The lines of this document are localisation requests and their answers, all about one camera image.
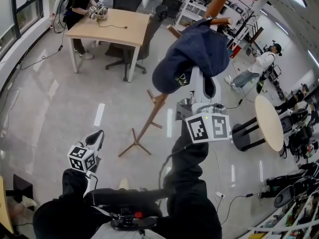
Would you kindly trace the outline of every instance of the navy baseball cap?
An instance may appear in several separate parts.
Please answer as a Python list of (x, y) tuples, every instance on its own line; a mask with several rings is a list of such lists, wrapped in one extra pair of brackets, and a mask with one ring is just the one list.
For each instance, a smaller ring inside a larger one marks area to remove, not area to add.
[(220, 74), (229, 64), (227, 43), (227, 36), (210, 29), (210, 19), (197, 21), (181, 33), (155, 68), (155, 88), (164, 94), (174, 93), (189, 84), (194, 66), (205, 77)]

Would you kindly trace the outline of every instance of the white cable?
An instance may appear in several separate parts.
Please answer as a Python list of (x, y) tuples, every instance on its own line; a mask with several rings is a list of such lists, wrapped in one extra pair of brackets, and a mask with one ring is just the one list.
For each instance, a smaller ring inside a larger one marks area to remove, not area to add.
[(209, 146), (213, 149), (213, 151), (215, 152), (215, 155), (216, 155), (216, 160), (217, 160), (217, 164), (218, 164), (218, 170), (219, 170), (219, 177), (218, 177), (218, 181), (217, 181), (217, 185), (216, 185), (216, 188), (215, 188), (215, 200), (216, 202), (218, 203), (218, 200), (217, 200), (217, 197), (216, 197), (216, 192), (217, 192), (217, 189), (218, 189), (218, 185), (219, 185), (219, 181), (220, 181), (220, 177), (221, 177), (221, 171), (220, 171), (220, 165), (219, 165), (219, 161), (218, 161), (218, 156), (217, 156), (217, 152), (216, 150), (214, 149), (213, 145), (210, 143)]

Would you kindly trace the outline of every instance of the wooden table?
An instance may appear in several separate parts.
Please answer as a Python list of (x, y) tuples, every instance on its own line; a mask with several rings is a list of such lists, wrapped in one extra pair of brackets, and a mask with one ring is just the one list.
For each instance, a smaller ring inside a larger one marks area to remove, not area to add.
[[(263, 96), (257, 96), (255, 99), (256, 117), (244, 124), (236, 124), (232, 130), (232, 137), (235, 146), (246, 151), (250, 148), (267, 142), (275, 151), (280, 151), (284, 145), (284, 132), (279, 116), (273, 105)], [(246, 129), (246, 127), (257, 122), (257, 125)], [(249, 133), (260, 128), (264, 138), (250, 143)]]
[(12, 234), (14, 234), (13, 227), (11, 224), (5, 195), (4, 180), (0, 176), (0, 223)]
[(149, 15), (126, 10), (108, 10), (107, 20), (100, 21), (101, 26), (114, 25), (127, 28), (117, 28), (114, 26), (99, 27), (96, 20), (88, 17), (76, 23), (67, 33), (73, 70), (79, 70), (75, 61), (74, 46), (72, 39), (93, 39), (97, 41), (113, 42), (135, 47), (130, 73), (129, 82), (132, 81), (135, 64), (141, 45), (143, 44)]

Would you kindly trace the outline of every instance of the gray floor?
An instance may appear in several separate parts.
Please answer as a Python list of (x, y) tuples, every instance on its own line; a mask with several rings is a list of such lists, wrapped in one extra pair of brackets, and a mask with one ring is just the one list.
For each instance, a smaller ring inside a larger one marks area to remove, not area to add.
[[(46, 34), (29, 52), (22, 67), (43, 55), (54, 53), (61, 37), (53, 32)], [(21, 71), (0, 115), (0, 142), (4, 152), (1, 174), (7, 188), (12, 186), (12, 176), (16, 173), (33, 183), (34, 198), (38, 203), (58, 197), (62, 191), (62, 173), (69, 168), (66, 154), (70, 146), (83, 135), (100, 128), (106, 137), (100, 152), (98, 187), (117, 188), (122, 178), (128, 178), (130, 188), (156, 189), (160, 167), (180, 133), (180, 122), (173, 122), (172, 137), (167, 137), (167, 110), (174, 111), (176, 102), (188, 97), (188, 86), (170, 95), (158, 114), (156, 122), (162, 124), (163, 129), (151, 126), (142, 138), (141, 143), (152, 152), (152, 156), (138, 147), (121, 158), (118, 154), (132, 143), (131, 128), (139, 132), (152, 110), (153, 104), (146, 90), (158, 94), (152, 85), (152, 71), (174, 40), (163, 25), (151, 42), (149, 57), (143, 61), (148, 73), (143, 75), (137, 68), (132, 83), (122, 81), (122, 66), (104, 70), (107, 63), (116, 59), (104, 55), (108, 44), (92, 48), (91, 41), (84, 42), (84, 45), (95, 59), (82, 61), (78, 74), (73, 73), (66, 39), (64, 48), (57, 55)], [(227, 107), (237, 106), (244, 94), (231, 90), (223, 77), (230, 75), (233, 78), (250, 62), (251, 58), (241, 52), (217, 77), (222, 102)], [(249, 83), (244, 92), (247, 93), (252, 86)], [(268, 87), (268, 92), (263, 95), (273, 104), (280, 103), (274, 90)], [(253, 101), (255, 96), (253, 89), (247, 99)], [(105, 109), (101, 125), (95, 127), (93, 123), (101, 103), (105, 104)], [(240, 107), (229, 111), (229, 115), (231, 126), (244, 123), (255, 116), (254, 104), (245, 100)], [(255, 132), (251, 135), (252, 141), (262, 138), (258, 130)], [(291, 155), (282, 159), (266, 143), (247, 152), (238, 151), (231, 140), (214, 142), (212, 146), (218, 160), (210, 148), (208, 158), (201, 164), (202, 179), (206, 181), (208, 197), (216, 207), (217, 185), (217, 191), (226, 196), (218, 212), (221, 222), (226, 219), (229, 204), (235, 196), (257, 193), (262, 189), (264, 179), (297, 169)], [(247, 227), (256, 225), (273, 211), (272, 199), (259, 200), (256, 196), (236, 199), (228, 221), (223, 225), (223, 238), (241, 235)]]

